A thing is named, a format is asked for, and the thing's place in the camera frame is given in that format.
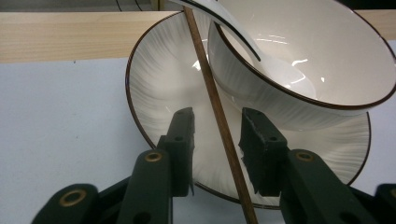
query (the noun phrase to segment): bowl exterior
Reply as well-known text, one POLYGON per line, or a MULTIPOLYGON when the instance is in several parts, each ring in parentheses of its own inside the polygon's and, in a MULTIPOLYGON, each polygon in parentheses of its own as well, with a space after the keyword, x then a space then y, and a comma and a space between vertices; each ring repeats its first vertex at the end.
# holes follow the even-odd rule
POLYGON ((307 102, 308 99, 304 101, 293 93, 281 90, 271 79, 256 76, 255 73, 260 72, 244 63, 238 52, 223 41, 219 27, 213 22, 209 28, 208 57, 216 82, 233 104, 240 110, 242 107, 260 110, 278 128, 294 131, 322 129, 368 110, 313 105, 307 102))

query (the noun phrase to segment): ceramic bowl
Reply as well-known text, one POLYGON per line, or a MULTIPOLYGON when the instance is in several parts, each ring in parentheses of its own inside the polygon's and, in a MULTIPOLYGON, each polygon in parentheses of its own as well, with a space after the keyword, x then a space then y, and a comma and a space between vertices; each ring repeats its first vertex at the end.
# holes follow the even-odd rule
MULTIPOLYGON (((196 14, 196 20, 206 46, 209 19, 196 14)), ((167 133, 174 113, 192 107, 195 115, 194 182, 222 198, 237 201, 233 176, 183 13, 158 22, 143 34, 131 53, 125 81, 134 121, 153 148, 160 136, 167 133)), ((237 147, 242 115, 221 89, 219 92, 237 147)), ((366 114, 314 132, 280 131, 288 139, 290 148, 316 152, 346 184, 358 176, 370 147, 370 121, 366 114)), ((236 150, 242 158, 238 147, 236 150)), ((254 193, 246 168, 241 164, 255 205, 277 207, 278 198, 264 198, 254 193)))
POLYGON ((239 109, 260 110, 282 129, 317 130, 364 114, 395 92, 389 46, 370 24, 336 1, 219 2, 263 52, 303 74, 267 77, 237 37, 212 25, 208 57, 213 75, 239 109), (293 89, 302 82, 313 88, 293 89))

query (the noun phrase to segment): bowl rim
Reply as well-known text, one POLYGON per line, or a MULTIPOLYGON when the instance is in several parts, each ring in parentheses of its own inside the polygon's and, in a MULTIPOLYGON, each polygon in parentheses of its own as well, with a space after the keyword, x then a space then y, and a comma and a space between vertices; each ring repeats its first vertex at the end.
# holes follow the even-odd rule
MULTIPOLYGON (((126 93, 128 106, 129 106, 129 109, 131 111, 132 117, 134 119, 134 123, 136 124, 139 132, 143 135, 144 139, 146 140, 148 145, 151 147, 151 149, 155 149, 156 145, 149 138, 149 135, 146 133, 145 129, 143 128, 143 126, 140 123, 140 120, 139 120, 139 118, 138 118, 138 116, 136 114, 136 111, 134 110, 134 103, 132 101, 132 97, 131 97, 132 94, 131 94, 131 90, 130 90, 130 87, 129 87, 129 83, 130 83, 129 79, 130 79, 130 76, 131 76, 131 66, 133 64, 134 55, 135 55, 140 43, 146 37, 146 35, 151 30, 153 30, 157 25, 162 23, 163 21, 166 21, 166 20, 168 20, 168 19, 170 19, 170 18, 172 18, 172 17, 174 17, 174 16, 176 16, 178 14, 182 14, 182 13, 183 13, 183 11, 176 12, 176 13, 174 13, 172 15, 169 15, 169 16, 161 19, 160 21, 155 22, 152 26, 150 26, 147 29, 147 31, 145 33, 143 33, 139 37, 139 39, 136 41, 136 43, 134 44, 134 48, 132 49, 132 51, 131 51, 131 53, 129 55, 127 66, 126 66, 126 71, 125 71, 125 93, 126 93)), ((348 186, 350 186, 359 177, 359 175, 361 174, 361 172, 362 172, 362 170, 363 170, 363 168, 364 168, 364 166, 365 166, 365 164, 366 164, 366 162, 368 160, 368 157, 369 157, 369 155, 371 153, 372 135, 373 135, 372 123, 371 123, 371 119, 370 119, 369 113, 366 112, 365 114, 366 114, 366 117, 367 117, 367 125, 368 125, 368 133, 369 133, 367 149, 366 149, 366 153, 365 153, 364 159, 363 159, 363 161, 362 161, 362 163, 361 163, 361 165, 359 167, 358 172, 356 172, 356 174, 354 174, 352 176, 352 178, 346 183, 346 185, 348 185, 348 186)), ((229 202, 232 202, 232 203, 240 203, 239 199, 236 199, 234 197, 225 195, 225 194, 223 194, 223 193, 221 193, 219 191, 216 191, 215 189, 211 189, 210 187, 200 183, 199 181, 196 181, 194 183, 194 185, 196 187, 198 187, 198 188, 200 188, 200 189, 202 189, 202 190, 204 190, 204 191, 206 191, 208 193, 211 193, 211 194, 213 194, 213 195, 215 195, 215 196, 217 196, 217 197, 219 197, 221 199, 224 199, 226 201, 229 201, 229 202)), ((253 206, 256 207, 256 208, 261 208, 261 209, 271 209, 271 210, 279 210, 280 209, 280 206, 277 206, 277 205, 266 205, 266 204, 254 203, 253 206)))
MULTIPOLYGON (((368 22, 366 19, 364 19, 361 15, 356 13, 354 10, 352 10, 349 7, 339 3, 338 1, 334 1, 334 2, 336 4, 338 4, 340 7, 344 7, 345 9, 351 11, 353 15, 358 16, 362 21, 364 21, 366 24, 368 24, 372 28, 373 31, 376 32, 376 34, 380 37, 380 39, 384 42, 385 46, 388 48, 388 51, 390 52, 391 56, 393 57, 393 61, 394 61, 395 65, 396 65, 395 52, 393 52, 393 50, 391 49, 388 41, 374 28, 374 26, 370 22, 368 22)), ((239 52, 233 47, 231 42, 228 40, 227 36, 224 34, 223 30, 221 29, 221 26, 218 23, 216 23, 215 21, 213 21, 213 22, 215 24, 216 31, 218 32, 221 40, 224 42, 224 44, 226 45, 228 50, 233 54, 233 56, 240 63, 242 63, 242 65, 244 65, 248 70, 250 70, 256 77, 258 77, 261 80, 265 81, 266 83, 268 83, 269 85, 271 85, 275 89, 277 89, 277 90, 279 90, 279 91, 281 91, 283 93, 286 93, 287 95, 289 95, 289 96, 291 96, 293 98, 297 98, 298 100, 301 100, 303 102, 309 103, 311 105, 316 105, 316 106, 319 106, 319 107, 324 107, 324 108, 352 111, 352 110, 368 109, 370 107, 374 107, 376 105, 380 105, 380 104, 384 103, 385 101, 387 101, 394 94, 394 92, 396 92, 396 81, 395 81, 395 83, 393 84, 393 88, 383 98, 381 98, 381 99, 379 99, 377 101, 374 101, 372 103, 363 104, 363 105, 338 105, 338 104, 322 102, 322 101, 319 101, 319 100, 315 100, 315 99, 303 96, 303 95, 301 95, 301 94, 299 94, 299 93, 297 93, 295 91, 291 91, 291 90, 289 90, 289 89, 277 84, 271 78, 265 76, 257 68, 255 68, 252 64, 250 64, 248 61, 246 61, 245 58, 242 57, 242 55, 240 55, 239 52)))

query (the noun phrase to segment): brass insert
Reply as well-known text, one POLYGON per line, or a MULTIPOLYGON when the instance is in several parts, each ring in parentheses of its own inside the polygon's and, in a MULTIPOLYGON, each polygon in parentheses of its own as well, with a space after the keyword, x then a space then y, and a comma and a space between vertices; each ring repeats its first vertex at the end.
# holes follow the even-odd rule
POLYGON ((393 196, 393 198, 396 198, 396 189, 391 189, 390 194, 393 196))
POLYGON ((70 207, 80 203, 87 196, 87 191, 84 189, 73 189, 64 194, 59 200, 59 204, 63 207, 70 207))
POLYGON ((314 160, 314 156, 308 152, 297 152, 296 157, 300 161, 313 161, 314 160))
POLYGON ((163 154, 159 152, 151 152, 145 157, 146 161, 160 161, 162 158, 163 154))

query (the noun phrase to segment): wooden rod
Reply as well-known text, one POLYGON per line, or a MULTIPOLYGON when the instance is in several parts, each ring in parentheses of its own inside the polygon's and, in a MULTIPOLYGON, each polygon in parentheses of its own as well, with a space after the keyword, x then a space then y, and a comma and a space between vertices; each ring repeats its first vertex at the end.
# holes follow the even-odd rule
POLYGON ((218 90, 213 79, 212 70, 206 59, 206 53, 202 39, 195 22, 192 9, 183 7, 186 14, 187 23, 189 25, 192 42, 194 43, 195 51, 198 57, 201 71, 204 76, 206 89, 209 94, 210 103, 212 104, 213 112, 218 123, 221 140, 227 154, 228 163, 230 164, 231 172, 233 174, 233 181, 236 185, 236 190, 239 195, 239 200, 244 211, 245 220, 248 224, 258 224, 256 214, 254 212, 253 203, 251 202, 248 187, 242 173, 241 165, 239 163, 238 155, 236 154, 235 146, 233 145, 233 138, 228 127, 227 119, 225 118, 224 110, 221 105, 218 90))

